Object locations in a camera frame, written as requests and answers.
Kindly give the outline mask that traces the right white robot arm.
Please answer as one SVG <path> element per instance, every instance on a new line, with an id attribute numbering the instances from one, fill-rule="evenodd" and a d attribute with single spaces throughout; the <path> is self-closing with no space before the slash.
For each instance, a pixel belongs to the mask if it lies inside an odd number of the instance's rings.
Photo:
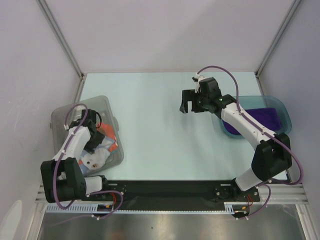
<path id="1" fill-rule="evenodd" d="M 254 150 L 251 166 L 232 181 L 230 195 L 236 201 L 248 196 L 249 189 L 262 184 L 292 166 L 290 139 L 277 134 L 254 119 L 233 96 L 221 93 L 215 78 L 199 78 L 195 89 L 182 91 L 180 112 L 209 112 L 234 127 Z"/>

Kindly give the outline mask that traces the purple towel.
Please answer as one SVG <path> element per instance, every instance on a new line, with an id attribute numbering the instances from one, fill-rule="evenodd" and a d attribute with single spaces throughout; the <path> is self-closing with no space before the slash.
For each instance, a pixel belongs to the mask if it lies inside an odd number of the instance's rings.
<path id="1" fill-rule="evenodd" d="M 275 108 L 253 108 L 246 109 L 246 112 L 260 124 L 264 125 L 274 132 L 282 129 L 282 123 Z M 232 137 L 242 136 L 233 126 L 231 126 L 224 120 L 221 121 L 221 124 L 223 125 L 225 132 L 230 134 Z"/>

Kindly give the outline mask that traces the light blue paw towel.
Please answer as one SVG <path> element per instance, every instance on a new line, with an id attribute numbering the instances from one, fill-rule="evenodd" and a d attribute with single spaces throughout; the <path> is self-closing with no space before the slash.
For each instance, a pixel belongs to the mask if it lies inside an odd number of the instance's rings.
<path id="1" fill-rule="evenodd" d="M 101 169 L 106 164 L 111 153 L 117 149 L 117 141 L 106 136 L 102 143 L 94 149 L 93 153 L 83 150 L 78 160 L 78 165 L 83 175 L 86 176 L 92 171 Z"/>

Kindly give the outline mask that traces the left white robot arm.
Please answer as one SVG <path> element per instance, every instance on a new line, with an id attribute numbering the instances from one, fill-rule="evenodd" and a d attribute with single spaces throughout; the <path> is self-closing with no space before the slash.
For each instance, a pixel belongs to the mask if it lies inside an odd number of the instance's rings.
<path id="1" fill-rule="evenodd" d="M 80 156 L 85 150 L 93 153 L 102 143 L 104 135 L 97 130 L 99 113 L 83 109 L 81 117 L 65 128 L 68 135 L 59 152 L 52 160 L 40 166 L 45 198 L 48 203 L 83 200 L 94 195 L 105 200 L 110 195 L 110 187 L 103 176 L 84 177 L 80 166 Z"/>

